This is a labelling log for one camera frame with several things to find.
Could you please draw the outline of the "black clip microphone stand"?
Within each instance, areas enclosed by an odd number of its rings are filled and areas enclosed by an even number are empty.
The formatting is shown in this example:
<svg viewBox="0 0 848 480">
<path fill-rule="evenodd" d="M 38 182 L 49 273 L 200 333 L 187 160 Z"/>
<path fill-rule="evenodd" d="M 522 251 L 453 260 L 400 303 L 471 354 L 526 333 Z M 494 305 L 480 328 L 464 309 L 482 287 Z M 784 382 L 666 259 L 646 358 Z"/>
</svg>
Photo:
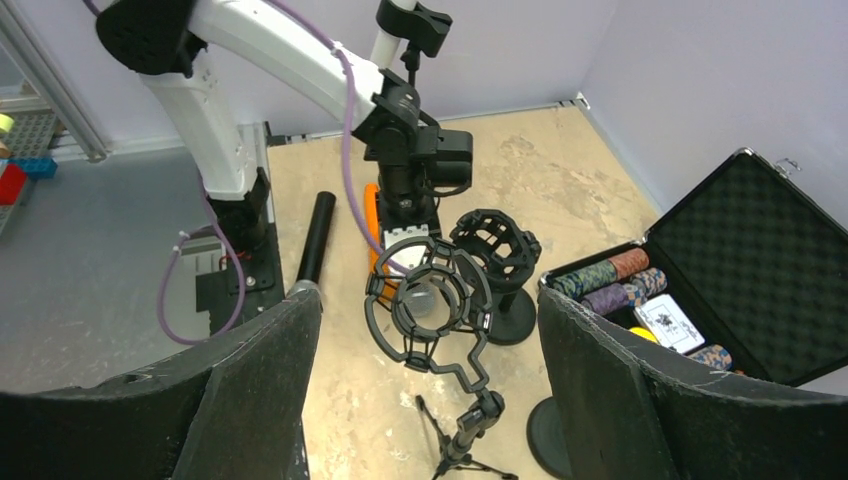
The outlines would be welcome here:
<svg viewBox="0 0 848 480">
<path fill-rule="evenodd" d="M 556 401 L 548 397 L 529 414 L 526 437 L 538 465 L 556 479 L 573 479 L 563 424 Z"/>
</svg>

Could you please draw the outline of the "black tripod stand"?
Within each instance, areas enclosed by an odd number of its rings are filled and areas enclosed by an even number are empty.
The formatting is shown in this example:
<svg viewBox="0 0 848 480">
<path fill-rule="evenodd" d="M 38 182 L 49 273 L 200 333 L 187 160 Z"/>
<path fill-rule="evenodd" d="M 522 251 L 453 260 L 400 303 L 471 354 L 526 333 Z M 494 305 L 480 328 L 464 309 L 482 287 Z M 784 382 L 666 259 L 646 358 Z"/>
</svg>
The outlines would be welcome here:
<svg viewBox="0 0 848 480">
<path fill-rule="evenodd" d="M 438 462 L 433 476 L 444 478 L 452 471 L 477 471 L 511 479 L 513 473 L 476 459 L 472 448 L 502 418 L 504 397 L 489 388 L 490 376 L 481 355 L 489 343 L 493 294 L 477 260 L 455 244 L 434 237 L 407 239 L 402 248 L 422 241 L 426 253 L 422 263 L 403 274 L 386 274 L 384 265 L 394 250 L 379 255 L 366 281 L 364 317 L 379 350 L 391 361 L 422 373 L 454 379 L 472 403 L 458 415 L 454 432 L 443 429 L 424 396 L 414 405 L 434 434 Z M 382 295 L 384 282 L 397 284 L 396 293 Z M 435 290 L 435 310 L 426 319 L 415 320 L 403 303 L 410 283 L 429 282 Z"/>
</svg>

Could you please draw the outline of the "black shock-mount microphone stand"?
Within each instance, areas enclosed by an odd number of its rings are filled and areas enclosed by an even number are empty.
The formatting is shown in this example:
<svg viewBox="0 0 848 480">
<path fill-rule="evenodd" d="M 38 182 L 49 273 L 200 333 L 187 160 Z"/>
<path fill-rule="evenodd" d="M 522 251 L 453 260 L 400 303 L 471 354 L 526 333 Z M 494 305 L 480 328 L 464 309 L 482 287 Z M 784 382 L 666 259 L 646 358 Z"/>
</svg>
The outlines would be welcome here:
<svg viewBox="0 0 848 480">
<path fill-rule="evenodd" d="M 513 346 L 535 329 L 536 305 L 524 289 L 541 256 L 533 232 L 497 209 L 476 209 L 461 216 L 450 232 L 453 243 L 481 265 L 493 294 L 489 341 Z"/>
</svg>

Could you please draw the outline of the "orange microphone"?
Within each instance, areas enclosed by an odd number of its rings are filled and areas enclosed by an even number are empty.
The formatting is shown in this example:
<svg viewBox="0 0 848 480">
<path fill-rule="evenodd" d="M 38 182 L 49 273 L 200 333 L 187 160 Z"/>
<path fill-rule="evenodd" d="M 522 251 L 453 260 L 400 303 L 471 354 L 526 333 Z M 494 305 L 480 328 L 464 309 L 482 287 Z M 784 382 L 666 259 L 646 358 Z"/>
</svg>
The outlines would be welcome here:
<svg viewBox="0 0 848 480">
<path fill-rule="evenodd" d="M 382 247 L 382 230 L 379 222 L 379 209 L 378 209 L 378 198 L 379 198 L 379 186 L 377 183 L 368 183 L 364 188 L 364 213 L 365 220 L 367 224 L 367 228 L 370 236 Z M 375 263 L 377 262 L 379 255 L 372 248 L 369 250 L 369 258 L 370 258 L 370 269 L 373 270 Z M 386 274 L 390 273 L 390 267 L 388 264 L 384 265 L 383 271 Z M 396 293 L 397 284 L 392 282 L 391 280 L 387 283 L 384 282 L 382 295 L 387 298 L 392 297 Z"/>
</svg>

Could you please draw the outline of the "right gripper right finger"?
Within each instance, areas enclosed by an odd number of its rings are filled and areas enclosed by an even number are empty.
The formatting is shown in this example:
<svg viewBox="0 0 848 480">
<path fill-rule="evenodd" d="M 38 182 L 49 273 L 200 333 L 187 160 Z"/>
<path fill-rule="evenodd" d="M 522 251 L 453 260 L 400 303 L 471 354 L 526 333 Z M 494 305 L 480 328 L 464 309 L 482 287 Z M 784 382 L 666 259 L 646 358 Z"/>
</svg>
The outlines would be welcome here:
<svg viewBox="0 0 848 480">
<path fill-rule="evenodd" d="M 847 400 L 704 364 L 541 288 L 573 479 L 843 479 Z"/>
</svg>

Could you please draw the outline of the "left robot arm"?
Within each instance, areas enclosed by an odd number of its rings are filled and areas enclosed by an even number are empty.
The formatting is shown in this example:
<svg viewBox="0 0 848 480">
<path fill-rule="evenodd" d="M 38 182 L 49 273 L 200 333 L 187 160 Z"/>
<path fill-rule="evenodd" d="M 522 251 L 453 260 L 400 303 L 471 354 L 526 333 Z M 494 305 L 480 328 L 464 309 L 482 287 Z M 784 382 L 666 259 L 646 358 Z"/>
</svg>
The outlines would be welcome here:
<svg viewBox="0 0 848 480">
<path fill-rule="evenodd" d="M 220 47 L 293 89 L 365 145 L 378 165 L 382 202 L 409 224 L 426 221 L 433 201 L 472 183 L 473 137 L 442 128 L 423 112 L 408 70 L 435 57 L 449 15 L 417 1 L 383 1 L 378 35 L 363 58 L 280 1 L 116 1 L 96 17 L 111 57 L 136 73 L 189 149 L 209 199 L 243 202 L 256 187 L 256 161 L 243 148 L 214 76 Z"/>
</svg>

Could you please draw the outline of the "black silver-mesh microphone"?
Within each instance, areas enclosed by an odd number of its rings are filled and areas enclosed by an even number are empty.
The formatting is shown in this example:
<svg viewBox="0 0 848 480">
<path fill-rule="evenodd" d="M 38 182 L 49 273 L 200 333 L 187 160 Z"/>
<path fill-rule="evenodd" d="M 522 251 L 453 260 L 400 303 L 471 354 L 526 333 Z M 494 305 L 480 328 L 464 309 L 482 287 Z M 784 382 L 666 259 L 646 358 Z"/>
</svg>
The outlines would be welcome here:
<svg viewBox="0 0 848 480">
<path fill-rule="evenodd" d="M 296 280 L 287 292 L 288 296 L 319 289 L 336 201 L 336 195 L 329 191 L 320 191 L 316 195 Z"/>
</svg>

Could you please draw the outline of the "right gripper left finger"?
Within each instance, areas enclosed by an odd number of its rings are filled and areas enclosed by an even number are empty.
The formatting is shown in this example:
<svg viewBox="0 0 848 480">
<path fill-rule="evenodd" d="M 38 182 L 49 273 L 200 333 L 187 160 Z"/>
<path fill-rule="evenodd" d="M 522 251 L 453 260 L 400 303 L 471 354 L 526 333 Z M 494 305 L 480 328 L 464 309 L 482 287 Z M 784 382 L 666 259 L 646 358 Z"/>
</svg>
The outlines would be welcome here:
<svg viewBox="0 0 848 480">
<path fill-rule="evenodd" d="M 5 479 L 298 479 L 320 295 L 90 388 L 1 396 Z"/>
</svg>

